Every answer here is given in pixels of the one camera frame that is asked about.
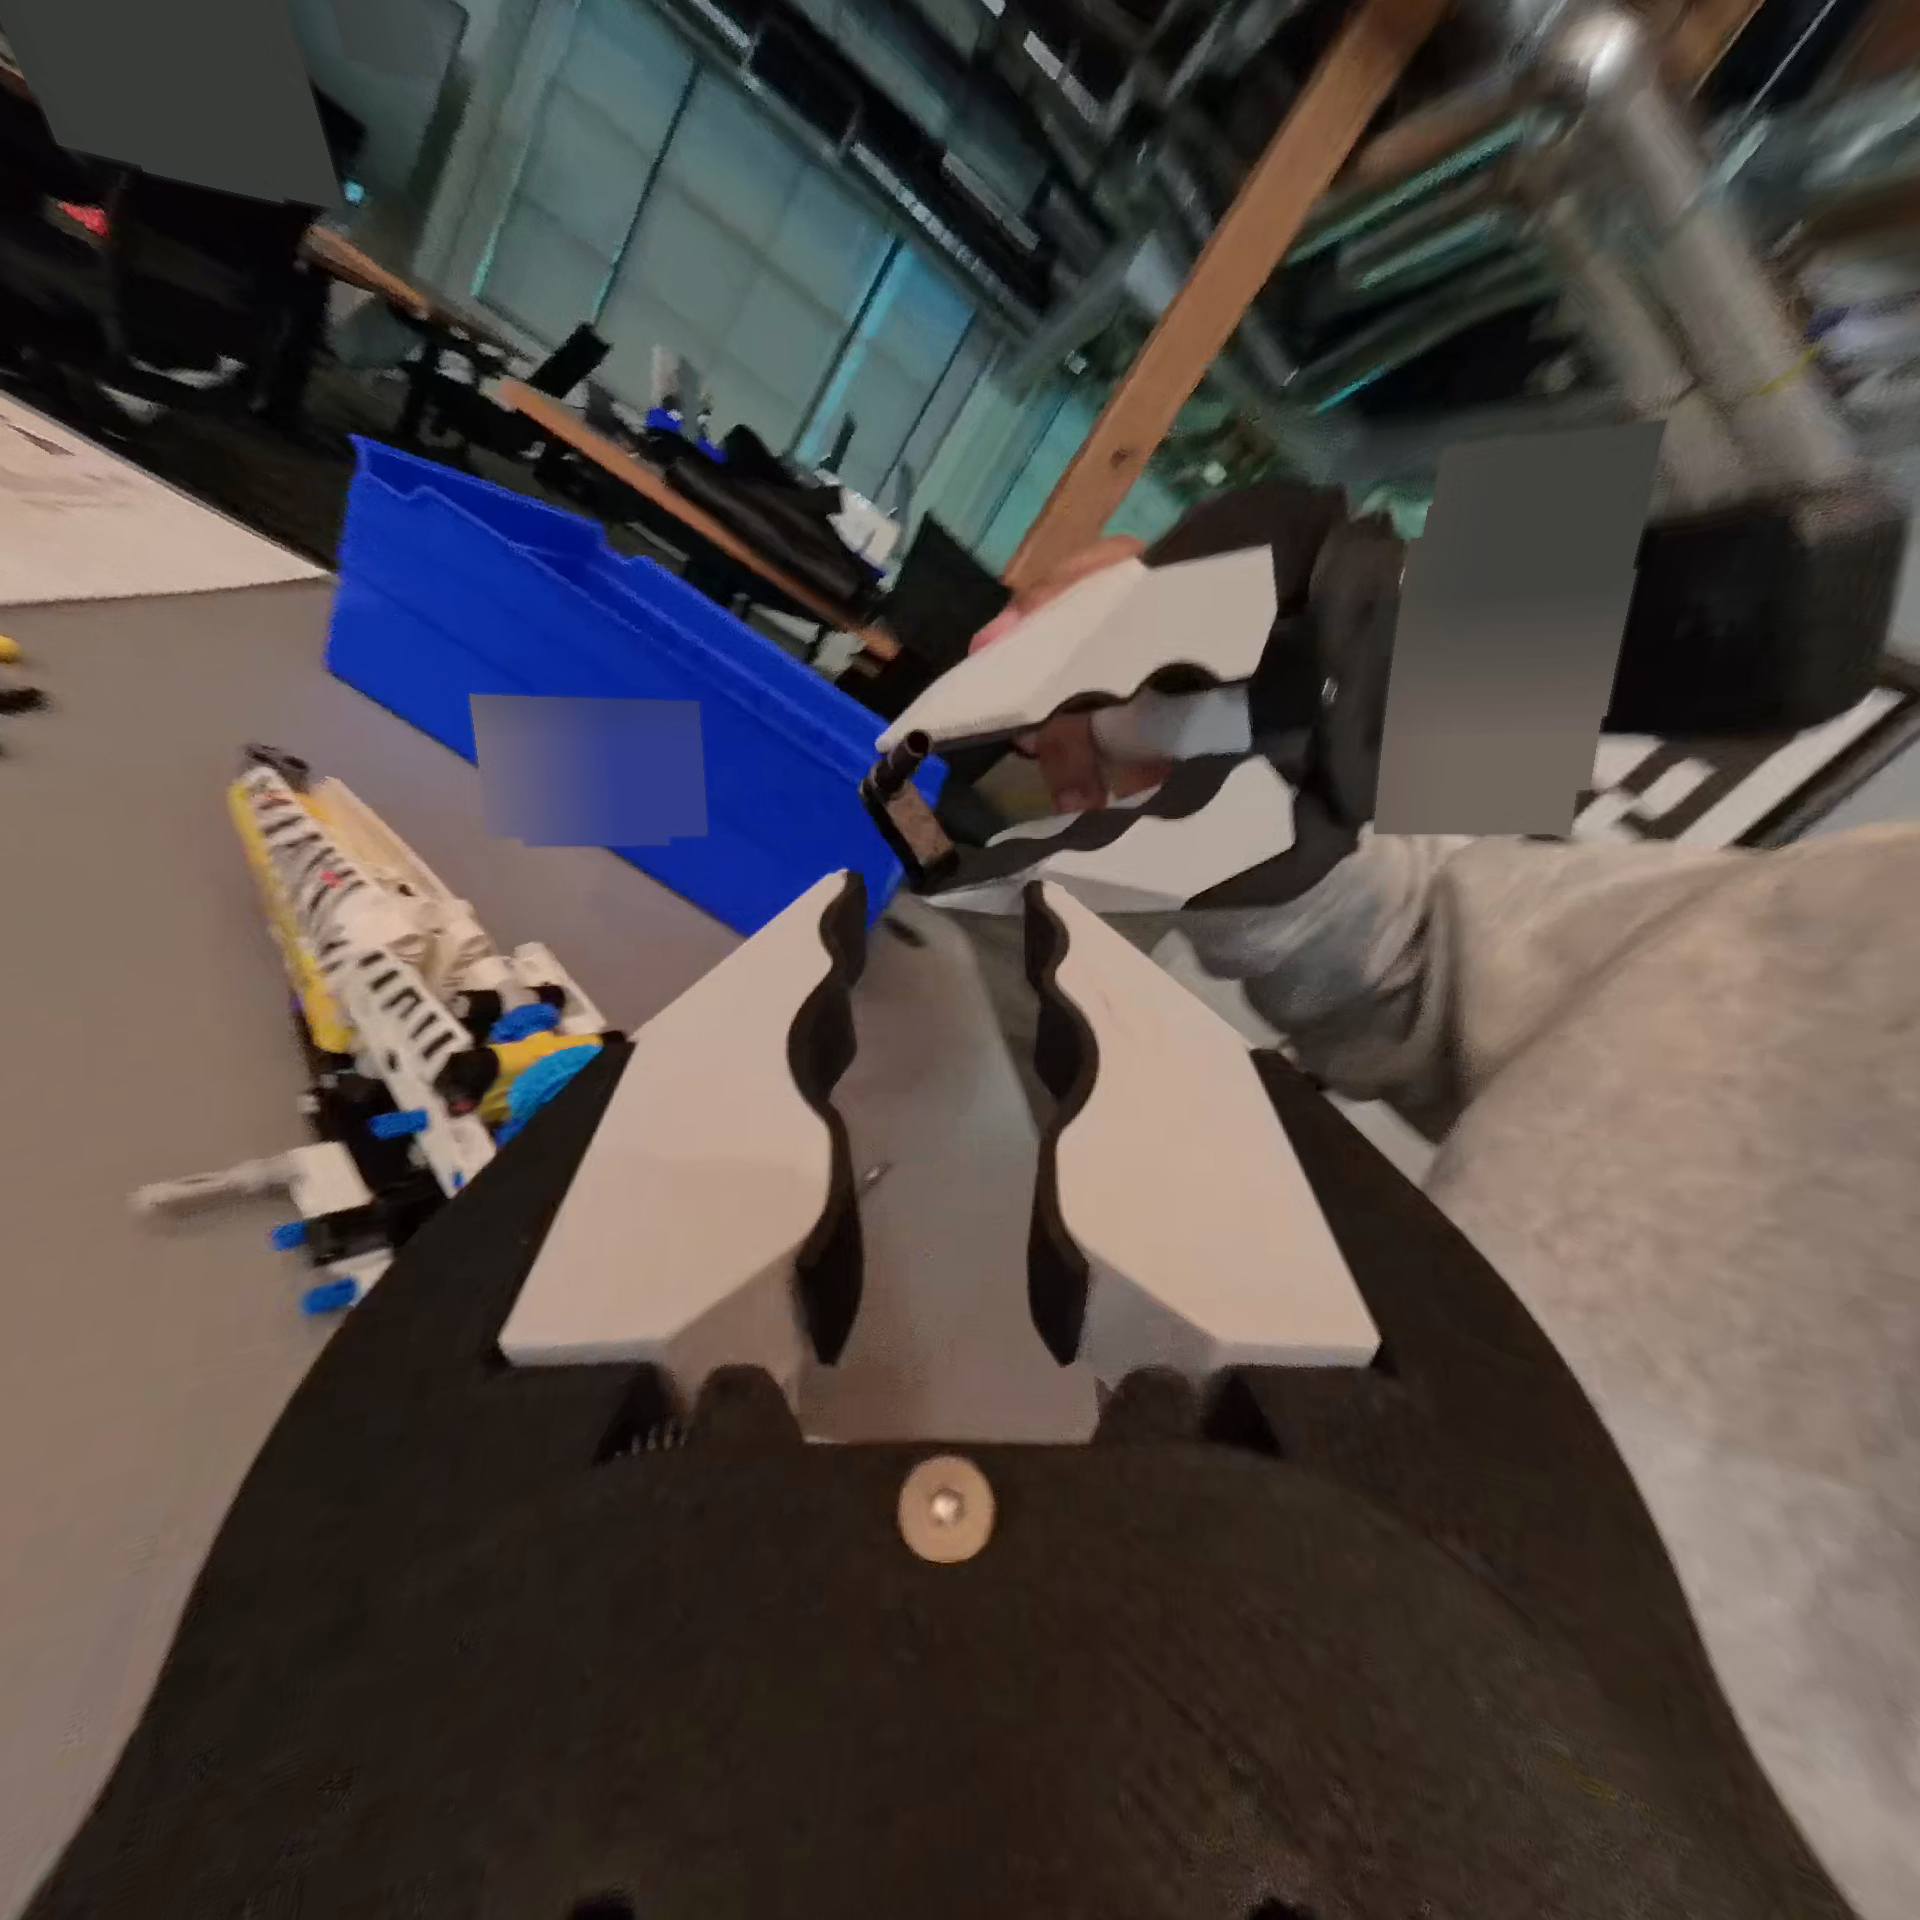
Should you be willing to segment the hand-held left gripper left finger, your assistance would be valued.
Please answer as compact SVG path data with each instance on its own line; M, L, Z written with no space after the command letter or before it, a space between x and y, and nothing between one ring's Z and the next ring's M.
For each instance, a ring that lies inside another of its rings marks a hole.
M863 878L834 870L630 1036L509 1310L516 1365L840 1360L862 1295L848 1129Z

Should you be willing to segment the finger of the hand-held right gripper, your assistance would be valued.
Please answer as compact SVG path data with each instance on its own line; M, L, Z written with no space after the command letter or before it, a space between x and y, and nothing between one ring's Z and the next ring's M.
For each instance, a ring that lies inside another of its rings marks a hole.
M1165 917L1290 849L1295 797L1295 782L1269 757L1185 759L1141 799L1020 823L984 848L960 848L918 895L1009 917L1023 886L1041 879L1106 918Z
M1104 567L968 654L876 736L929 751L1039 728L1074 703L1122 703L1153 681L1248 681L1279 614L1269 544L1173 564Z

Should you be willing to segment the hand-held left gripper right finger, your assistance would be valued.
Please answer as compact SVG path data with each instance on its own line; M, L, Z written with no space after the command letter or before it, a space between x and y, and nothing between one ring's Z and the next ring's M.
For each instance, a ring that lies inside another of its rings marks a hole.
M1360 1369L1380 1332L1239 1033L1050 879L1023 886L1048 1094L1026 1248L1047 1352L1094 1380Z

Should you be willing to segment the black lego connector piece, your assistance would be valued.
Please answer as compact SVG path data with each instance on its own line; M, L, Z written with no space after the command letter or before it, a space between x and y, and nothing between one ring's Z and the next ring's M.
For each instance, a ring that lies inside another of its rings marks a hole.
M881 742L856 783L880 839L918 895L950 893L961 885L961 849L942 817L949 769L925 732L908 728Z

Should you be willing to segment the lego helicopter model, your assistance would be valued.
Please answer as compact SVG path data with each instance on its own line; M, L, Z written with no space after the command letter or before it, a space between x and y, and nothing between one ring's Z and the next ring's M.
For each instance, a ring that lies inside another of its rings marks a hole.
M249 742L225 789L285 973L311 1132L269 1158L135 1189L175 1217L276 1194L301 1312L360 1303L617 1030L543 943L498 946L344 782Z

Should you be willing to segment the person's right forearm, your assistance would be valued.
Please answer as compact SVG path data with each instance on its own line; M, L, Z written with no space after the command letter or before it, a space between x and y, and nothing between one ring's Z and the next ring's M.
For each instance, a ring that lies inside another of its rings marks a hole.
M1462 1103L1452 1016L1458 885L1511 876L1519 836L1366 834L1284 902L1185 908L1198 964L1245 998L1321 1087L1437 1145Z

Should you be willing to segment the person's right hand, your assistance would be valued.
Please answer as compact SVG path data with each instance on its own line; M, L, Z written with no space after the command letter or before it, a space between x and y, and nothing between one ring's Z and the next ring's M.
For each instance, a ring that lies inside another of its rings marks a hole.
M974 632L968 652L976 655L1009 638L1030 614L1069 588L1101 568L1137 559L1143 551L1144 544L1132 534L1104 534L1085 544L1009 591L996 616ZM1173 767L1165 757L1111 757L1097 742L1092 718L1085 710L1056 713L1041 728L1023 736L1015 750L1036 760L1050 808L1060 814L1104 808L1116 799L1150 793Z

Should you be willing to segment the black office chair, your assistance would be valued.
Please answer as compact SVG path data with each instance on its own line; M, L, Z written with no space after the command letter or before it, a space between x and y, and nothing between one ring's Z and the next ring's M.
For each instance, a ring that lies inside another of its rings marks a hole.
M866 694L885 724L911 706L944 671L966 657L976 632L1008 607L1005 583L982 567L937 517L925 513L904 551L880 623L895 642Z

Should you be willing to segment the black bag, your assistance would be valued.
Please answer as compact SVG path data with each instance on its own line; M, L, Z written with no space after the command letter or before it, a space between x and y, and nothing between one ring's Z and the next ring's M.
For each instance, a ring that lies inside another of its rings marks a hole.
M834 528L840 489L789 469L750 424L718 444L653 429L644 446L674 490L810 589L844 601L878 591L880 568Z

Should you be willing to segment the silver ceiling pipe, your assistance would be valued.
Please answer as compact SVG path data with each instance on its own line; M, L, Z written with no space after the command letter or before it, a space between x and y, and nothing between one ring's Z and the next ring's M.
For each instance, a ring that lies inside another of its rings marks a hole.
M1503 4L1514 92L1551 112L1534 222L1629 418L1664 424L1664 503L1834 489L1856 444L1806 329L1626 4Z

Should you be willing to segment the wooden office desk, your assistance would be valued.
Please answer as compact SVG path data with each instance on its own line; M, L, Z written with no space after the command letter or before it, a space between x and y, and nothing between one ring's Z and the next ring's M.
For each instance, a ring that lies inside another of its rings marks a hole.
M562 400L543 394L530 384L512 376L498 385L495 394L509 410L532 423L543 441L562 444L564 448L578 453L593 469L609 474L628 490L646 497L693 537L706 542L709 548L724 556L736 567L746 568L754 578L767 583L798 605L805 605L818 623L828 626L831 632L853 632L866 655L880 662L892 662L901 655L901 642L885 623L863 621L856 616L853 605L836 601L831 594L816 591L802 576L782 567L754 542L741 537L697 501L674 489L663 469L626 449L615 438L596 432Z

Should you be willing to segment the blue plastic bin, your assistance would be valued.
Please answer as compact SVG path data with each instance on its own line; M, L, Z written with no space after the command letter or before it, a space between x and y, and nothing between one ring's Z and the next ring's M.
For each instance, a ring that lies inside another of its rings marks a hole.
M903 864L856 796L876 713L589 518L378 438L352 454L334 678L465 760L472 694L694 703L706 831L608 849L737 934L840 869L870 921L897 897Z

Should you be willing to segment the white printed paper sheet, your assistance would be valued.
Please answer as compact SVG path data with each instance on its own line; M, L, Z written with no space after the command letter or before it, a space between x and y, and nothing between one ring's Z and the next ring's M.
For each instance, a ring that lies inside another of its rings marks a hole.
M1 398L1 605L298 585L327 570Z

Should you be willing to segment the wooden post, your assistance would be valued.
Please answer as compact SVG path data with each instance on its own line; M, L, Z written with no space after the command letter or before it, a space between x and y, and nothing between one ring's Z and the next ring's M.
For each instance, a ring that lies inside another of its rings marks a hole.
M1366 2L1349 10L1029 526L1001 576L1009 591L1037 588L1104 537L1313 202L1449 10L1445 2Z

